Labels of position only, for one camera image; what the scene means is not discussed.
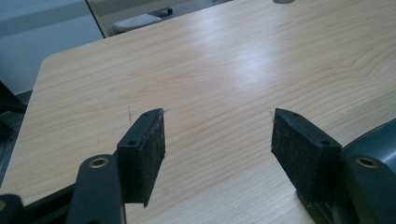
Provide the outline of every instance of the black plastic bracket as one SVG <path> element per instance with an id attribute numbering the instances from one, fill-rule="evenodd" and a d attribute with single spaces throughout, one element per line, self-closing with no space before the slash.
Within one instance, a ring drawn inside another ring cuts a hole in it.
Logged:
<path id="1" fill-rule="evenodd" d="M 0 223 L 126 223 L 124 204 L 148 205 L 164 153 L 163 110 L 148 111 L 114 155 L 80 165 L 76 184 L 25 207 L 18 195 L 0 195 Z"/>
<path id="2" fill-rule="evenodd" d="M 396 119 L 344 148 L 309 120 L 277 109 L 272 152 L 320 223 L 396 223 Z"/>

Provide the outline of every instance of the floor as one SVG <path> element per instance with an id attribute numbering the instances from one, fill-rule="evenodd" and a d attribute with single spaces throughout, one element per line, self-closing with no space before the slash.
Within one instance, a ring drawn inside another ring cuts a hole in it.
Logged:
<path id="1" fill-rule="evenodd" d="M 163 16 L 163 21 L 172 19 L 174 17 L 182 16 L 194 11 L 198 11 L 207 7 L 213 7 L 231 0 L 191 0 L 186 3 L 182 3 L 176 6 L 172 6 L 173 14 L 170 16 Z M 17 97 L 24 103 L 28 104 L 32 92 L 28 91 Z M 6 112 L 0 115 L 0 120 L 11 127 L 14 132 L 12 139 L 9 141 L 0 142 L 0 188 L 3 184 L 3 179 L 7 171 L 8 163 L 12 155 L 12 150 L 14 149 L 15 143 L 18 138 L 18 134 L 23 121 L 23 114 Z"/>

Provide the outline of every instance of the white wall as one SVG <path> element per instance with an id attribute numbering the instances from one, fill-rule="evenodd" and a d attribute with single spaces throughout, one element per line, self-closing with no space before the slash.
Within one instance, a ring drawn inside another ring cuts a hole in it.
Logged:
<path id="1" fill-rule="evenodd" d="M 30 91 L 46 57 L 102 38 L 83 0 L 0 0 L 0 80 Z"/>

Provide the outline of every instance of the light wood grain surface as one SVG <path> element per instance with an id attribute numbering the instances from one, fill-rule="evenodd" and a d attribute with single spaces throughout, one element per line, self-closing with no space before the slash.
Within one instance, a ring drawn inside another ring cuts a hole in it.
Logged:
<path id="1" fill-rule="evenodd" d="M 31 203 L 163 107 L 166 157 L 132 223 L 312 223 L 270 152 L 276 107 L 343 146 L 396 117 L 396 1 L 236 0 L 43 62 L 0 193 Z"/>

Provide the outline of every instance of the screw hole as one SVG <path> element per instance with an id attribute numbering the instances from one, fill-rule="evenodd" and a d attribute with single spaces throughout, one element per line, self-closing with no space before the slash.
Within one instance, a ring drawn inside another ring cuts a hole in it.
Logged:
<path id="1" fill-rule="evenodd" d="M 106 164 L 108 164 L 108 159 L 98 158 L 98 159 L 90 162 L 90 167 L 91 168 L 99 168 L 99 167 L 105 166 Z"/>
<path id="2" fill-rule="evenodd" d="M 136 145 L 136 141 L 129 141 L 128 146 L 134 147 Z"/>
<path id="3" fill-rule="evenodd" d="M 321 143 L 322 145 L 324 145 L 324 146 L 328 146 L 328 145 L 330 144 L 330 142 L 329 142 L 329 141 L 326 141 L 326 140 L 322 140 L 322 141 L 320 141 L 320 143 Z"/>
<path id="4" fill-rule="evenodd" d="M 358 157 L 355 162 L 367 168 L 378 168 L 378 164 L 370 158 Z"/>

